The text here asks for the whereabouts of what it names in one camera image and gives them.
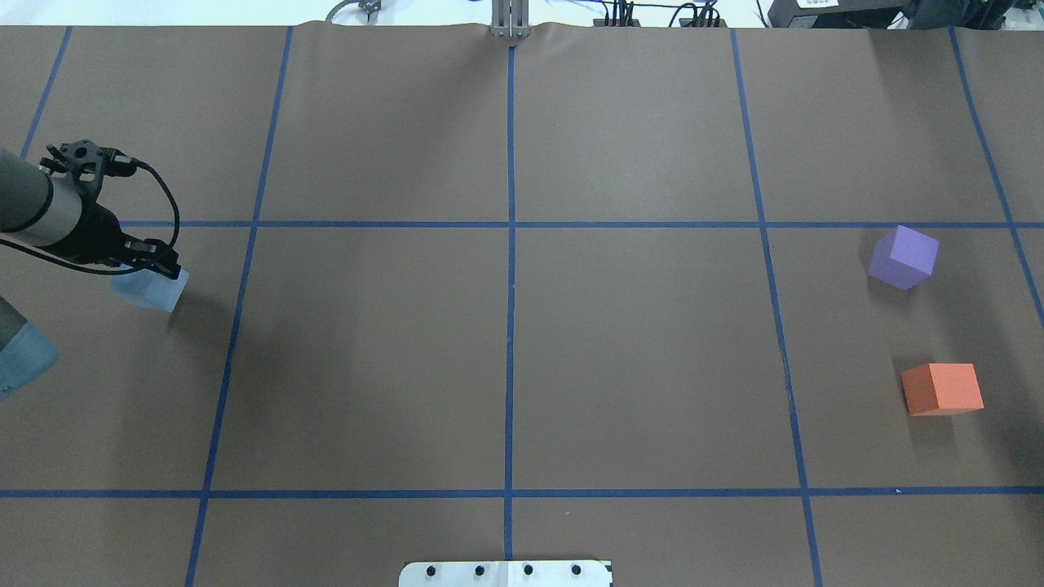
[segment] grid square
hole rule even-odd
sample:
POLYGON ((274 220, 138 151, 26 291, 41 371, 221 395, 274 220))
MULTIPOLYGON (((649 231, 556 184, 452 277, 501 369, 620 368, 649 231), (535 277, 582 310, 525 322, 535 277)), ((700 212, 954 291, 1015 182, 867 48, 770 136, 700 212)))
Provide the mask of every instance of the grid square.
POLYGON ((774 230, 809 485, 1044 484, 1044 334, 1006 230, 931 230, 932 277, 870 279, 884 231, 774 230), (984 409, 910 418, 900 374, 975 366, 984 409))
POLYGON ((617 585, 810 585, 801 499, 516 499, 515 555, 613 562, 617 585))
POLYGON ((1044 36, 956 29, 968 85, 1001 185, 1019 221, 1044 220, 1044 117, 1039 100, 1044 36))
MULTIPOLYGON (((28 160, 91 139, 151 163, 184 218, 248 219, 285 38, 284 27, 76 27, 28 160)), ((170 217, 147 173, 103 193, 120 219, 170 217)))
POLYGON ((1041 585, 1044 497, 812 500, 824 585, 1041 585))
POLYGON ((1035 285, 1040 294, 1040 285, 1044 284, 1044 231, 1030 229, 1019 231, 1019 241, 1026 255, 1026 263, 1033 274, 1035 285))
POLYGON ((22 151, 64 34, 62 27, 3 27, 0 55, 18 67, 0 68, 0 148, 22 151))
POLYGON ((294 28, 265 219, 507 219, 506 48, 418 31, 294 28))
POLYGON ((3 585, 183 585, 195 499, 0 499, 3 585))
POLYGON ((262 229, 214 487, 503 487, 507 233, 262 229))
POLYGON ((546 24, 519 46, 519 219, 757 219, 729 32, 674 32, 546 24))
POLYGON ((0 488, 199 489, 248 232, 182 230, 191 278, 172 314, 0 250, 4 297, 61 352, 0 405, 0 488))
POLYGON ((738 36, 768 219, 1004 219, 945 30, 738 36))
POLYGON ((396 585, 411 561, 503 558, 500 499, 219 499, 195 585, 396 585))
POLYGON ((526 230, 517 254, 517 488, 798 485, 757 230, 526 230))

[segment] foam block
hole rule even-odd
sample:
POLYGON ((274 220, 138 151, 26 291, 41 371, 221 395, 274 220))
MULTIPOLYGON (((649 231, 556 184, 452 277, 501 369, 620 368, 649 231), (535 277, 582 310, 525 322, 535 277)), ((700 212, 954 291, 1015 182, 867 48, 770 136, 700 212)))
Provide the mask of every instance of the foam block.
POLYGON ((896 227, 874 248, 870 277, 900 289, 909 289, 928 279, 935 267, 939 241, 900 226, 896 227))
POLYGON ((972 365, 930 362, 903 372, 902 378, 910 416, 953 416, 982 409, 972 365))
POLYGON ((109 282, 109 290, 136 306, 170 313, 174 311, 188 281, 189 272, 185 269, 175 280, 140 271, 114 276, 109 282))

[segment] blue tape grid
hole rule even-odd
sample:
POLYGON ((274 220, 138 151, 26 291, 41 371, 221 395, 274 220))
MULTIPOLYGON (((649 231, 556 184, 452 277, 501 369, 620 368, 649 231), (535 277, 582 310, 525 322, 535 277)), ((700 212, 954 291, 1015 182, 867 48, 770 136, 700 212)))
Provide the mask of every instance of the blue tape grid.
MULTIPOLYGON (((47 99, 51 93, 58 69, 65 56, 66 49, 72 37, 73 27, 67 27, 58 47, 54 64, 47 78, 47 84, 41 95, 40 102, 33 115, 25 142, 22 145, 21 157, 25 159, 32 143, 47 99)), ((257 196, 254 214, 250 220, 185 220, 186 228, 250 228, 246 254, 243 259, 243 269, 240 278, 239 291, 236 300, 236 310, 230 333, 229 348, 226 356, 224 372, 218 397, 214 425, 211 432, 210 449, 207 457, 207 468, 200 490, 18 490, 0 489, 0 498, 63 498, 63 499, 197 499, 199 508, 195 532, 186 571, 185 584, 191 586, 195 578, 199 548, 203 542, 206 524, 207 508, 211 499, 502 499, 504 506, 504 557, 513 558, 513 514, 512 506, 515 498, 693 498, 693 497, 790 497, 802 500, 806 534, 808 538, 810 563, 813 580, 816 586, 822 586, 818 550, 815 539, 814 519, 811 508, 811 497, 859 497, 859 496, 909 496, 909 495, 1044 495, 1044 486, 944 486, 944 487, 856 487, 856 488, 811 488, 808 486, 805 470, 804 451, 801 444, 797 402, 790 378, 790 368, 787 358, 786 336, 783 328, 783 316, 780 308, 779 295, 773 265, 768 229, 887 229, 896 224, 910 228, 924 229, 976 229, 976 230, 1009 230, 1019 262, 1023 269, 1026 285, 1029 288, 1038 318, 1044 326, 1044 308, 1040 295, 1029 269, 1025 252, 1019 238, 1019 230, 1035 230, 1044 228, 1044 222, 1016 222, 1004 193, 1000 175, 997 171, 993 154, 987 141, 986 133, 975 108, 971 88, 965 71, 964 58, 957 41, 956 31, 949 29, 950 42, 953 48, 962 89, 968 102, 972 123, 978 136, 983 157, 989 166, 998 202, 1004 214, 1003 222, 925 222, 925 221, 770 221, 765 218, 764 203, 761 194, 758 174, 757 157, 755 154, 754 134, 751 127, 746 103, 746 92, 743 84, 742 64, 736 31, 730 30, 733 50, 733 63, 736 73, 736 88, 743 119, 743 132, 746 140, 748 159, 751 181, 754 188, 757 208, 757 221, 518 221, 515 205, 515 64, 516 48, 507 50, 507 199, 508 220, 504 221, 355 221, 355 220, 261 220, 261 207, 264 201, 265 182, 271 158, 271 147, 275 141, 276 127, 279 120, 279 109, 282 100, 283 85, 286 79, 287 64, 293 38, 293 27, 287 27, 284 41, 282 62, 280 65, 279 83, 272 103, 271 118, 268 125, 268 136, 265 144, 264 160, 258 180, 257 196), (278 228, 453 228, 453 229, 506 229, 508 238, 507 258, 507 331, 506 331, 506 370, 505 370, 505 412, 504 412, 504 487, 502 490, 213 490, 211 488, 217 448, 220 441, 221 424, 224 417, 224 406, 228 399, 229 383, 232 377, 232 363, 238 339, 239 327, 242 321, 243 299, 253 262, 254 244, 258 229, 278 228), (773 315, 776 323, 777 341, 784 371, 784 386, 789 400, 789 416, 791 438, 794 449, 794 462, 798 471, 798 488, 722 488, 722 489, 515 489, 514 487, 514 338, 515 338, 515 264, 516 264, 516 232, 518 229, 758 229, 761 234, 762 253, 765 262, 765 275, 773 305, 773 315)), ((124 221, 127 227, 169 227, 165 220, 130 220, 124 221)))

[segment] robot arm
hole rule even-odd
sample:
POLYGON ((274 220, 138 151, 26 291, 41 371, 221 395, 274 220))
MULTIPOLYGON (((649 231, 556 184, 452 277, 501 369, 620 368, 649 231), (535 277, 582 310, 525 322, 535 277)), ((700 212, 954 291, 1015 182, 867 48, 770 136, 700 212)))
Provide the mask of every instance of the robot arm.
MULTIPOLYGON (((70 267, 69 263, 126 265, 129 268, 122 273, 147 269, 177 279, 181 266, 173 249, 177 207, 166 184, 147 163, 87 140, 61 147, 48 145, 47 150, 53 159, 41 160, 37 168, 0 149, 0 232, 65 259, 68 263, 58 263, 63 266, 85 273, 118 275, 70 267), (116 215, 97 203, 105 177, 128 178, 139 168, 152 173, 173 207, 174 235, 169 242, 124 234, 116 215)), ((9 240, 0 243, 55 262, 9 240)))
MULTIPOLYGON (((126 276, 139 283, 137 278, 145 274, 127 274, 151 272, 159 281, 174 284, 166 289, 180 295, 188 277, 173 249, 180 214, 156 170, 115 148, 87 140, 48 145, 47 150, 51 158, 41 160, 38 168, 0 148, 0 233, 21 241, 0 238, 0 244, 74 271, 126 276), (127 178, 138 169, 151 173, 170 201, 174 232, 168 242, 125 234, 116 215, 97 203, 104 178, 127 178), (95 263, 123 268, 82 266, 95 263)), ((55 360, 57 351, 47 337, 0 298, 0 400, 55 360)))

